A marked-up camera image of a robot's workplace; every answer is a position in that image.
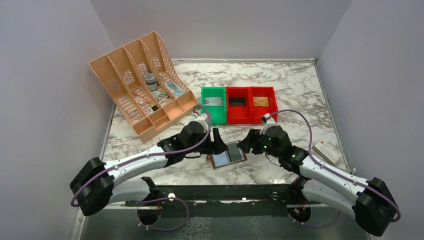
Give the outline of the brown leather card holder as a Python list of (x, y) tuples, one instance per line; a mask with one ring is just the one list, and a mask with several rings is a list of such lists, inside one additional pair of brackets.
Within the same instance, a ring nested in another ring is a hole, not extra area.
[(237, 147), (239, 142), (240, 140), (228, 143), (226, 145), (228, 148), (227, 151), (220, 154), (209, 154), (206, 156), (206, 159), (211, 163), (214, 169), (247, 161), (247, 155)]

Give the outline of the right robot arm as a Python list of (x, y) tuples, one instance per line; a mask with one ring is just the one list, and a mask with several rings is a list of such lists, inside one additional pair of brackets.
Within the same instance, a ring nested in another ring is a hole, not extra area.
[(288, 190), (289, 199), (296, 204), (304, 200), (325, 204), (378, 237), (399, 219), (399, 208), (384, 181), (356, 177), (315, 159), (307, 150), (293, 145), (279, 125), (250, 129), (237, 147), (246, 154), (275, 157), (282, 168), (297, 174), (298, 179)]

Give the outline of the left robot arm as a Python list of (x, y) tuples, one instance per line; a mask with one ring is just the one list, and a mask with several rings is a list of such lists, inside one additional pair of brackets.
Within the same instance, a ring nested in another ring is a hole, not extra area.
[(190, 121), (180, 133), (159, 141), (151, 148), (129, 157), (102, 162), (98, 157), (86, 162), (71, 181), (72, 207), (85, 216), (98, 213), (115, 196), (113, 190), (129, 179), (181, 162), (187, 154), (218, 155), (228, 150), (219, 130), (203, 116)]

